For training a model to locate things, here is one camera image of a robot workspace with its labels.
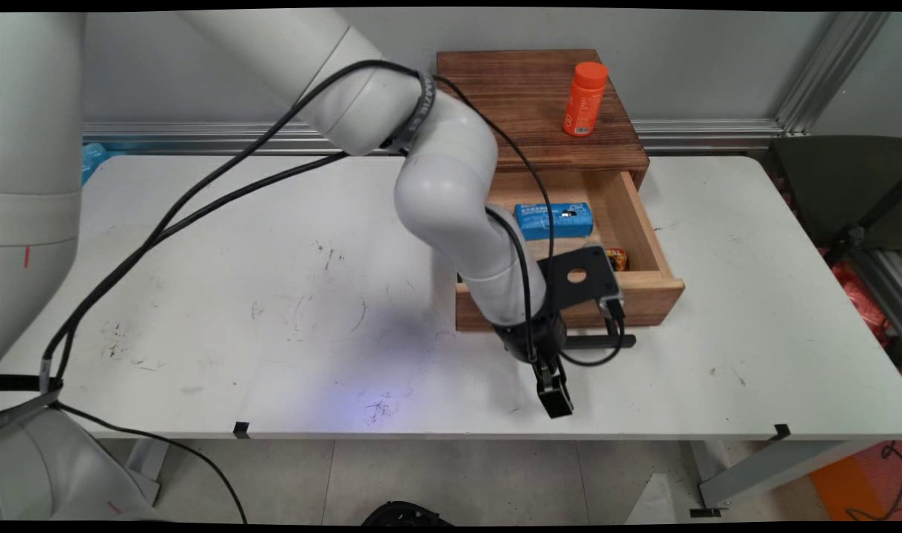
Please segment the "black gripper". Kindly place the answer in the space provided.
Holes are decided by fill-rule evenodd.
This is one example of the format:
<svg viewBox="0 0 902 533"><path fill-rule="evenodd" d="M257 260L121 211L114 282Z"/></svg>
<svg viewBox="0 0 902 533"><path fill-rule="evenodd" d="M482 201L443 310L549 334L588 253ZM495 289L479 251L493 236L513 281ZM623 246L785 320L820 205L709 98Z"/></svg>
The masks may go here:
<svg viewBox="0 0 902 533"><path fill-rule="evenodd" d="M492 330L505 345L511 357L532 363L536 378L536 394L549 418L557 419L573 414L565 368L559 353L565 347L567 325L562 312L539 311L530 324L492 324ZM534 358L531 361L531 350Z"/></svg>

